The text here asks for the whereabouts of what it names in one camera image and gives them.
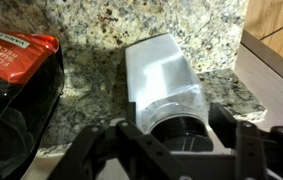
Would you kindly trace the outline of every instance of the granite countertop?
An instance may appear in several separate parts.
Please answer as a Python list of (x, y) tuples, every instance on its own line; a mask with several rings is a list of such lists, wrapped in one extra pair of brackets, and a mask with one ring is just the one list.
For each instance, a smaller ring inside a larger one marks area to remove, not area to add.
[[(124, 50), (144, 38), (171, 33), (194, 71), (205, 79), (207, 97), (228, 102), (222, 97), (224, 93), (212, 95), (210, 87), (215, 89), (218, 79), (212, 79), (219, 77), (213, 75), (220, 73), (218, 70), (229, 71), (223, 75), (235, 77), (231, 69), (247, 3), (248, 0), (0, 1), (0, 29), (50, 34), (58, 37), (62, 45), (65, 88), (39, 154), (63, 152), (84, 126), (106, 127), (111, 119), (125, 116)], [(230, 107), (231, 112), (264, 112), (243, 84), (241, 88), (255, 107), (235, 105), (237, 108)]]

